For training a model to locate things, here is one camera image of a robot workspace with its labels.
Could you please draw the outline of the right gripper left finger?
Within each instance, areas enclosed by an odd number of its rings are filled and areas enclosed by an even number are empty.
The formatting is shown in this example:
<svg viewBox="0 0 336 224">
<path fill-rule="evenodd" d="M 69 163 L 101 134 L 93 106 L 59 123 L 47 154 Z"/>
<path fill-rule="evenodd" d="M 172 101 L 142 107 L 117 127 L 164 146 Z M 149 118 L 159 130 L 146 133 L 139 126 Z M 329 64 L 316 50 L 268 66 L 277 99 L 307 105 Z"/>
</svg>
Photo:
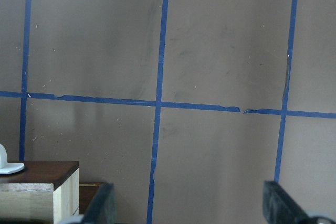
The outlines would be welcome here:
<svg viewBox="0 0 336 224">
<path fill-rule="evenodd" d="M 81 214 L 63 219 L 60 223 L 116 223 L 116 197 L 113 184 L 80 184 L 79 202 Z"/>
</svg>

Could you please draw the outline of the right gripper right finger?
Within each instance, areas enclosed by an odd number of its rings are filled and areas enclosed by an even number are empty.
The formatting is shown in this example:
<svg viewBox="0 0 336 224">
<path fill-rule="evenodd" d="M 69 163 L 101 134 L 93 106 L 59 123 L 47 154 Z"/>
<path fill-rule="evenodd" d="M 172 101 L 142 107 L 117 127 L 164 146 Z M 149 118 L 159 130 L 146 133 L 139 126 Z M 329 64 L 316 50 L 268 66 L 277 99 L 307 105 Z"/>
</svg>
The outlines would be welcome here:
<svg viewBox="0 0 336 224">
<path fill-rule="evenodd" d="M 309 215 L 275 181 L 263 184 L 263 216 L 267 223 L 335 223 L 323 215 Z"/>
</svg>

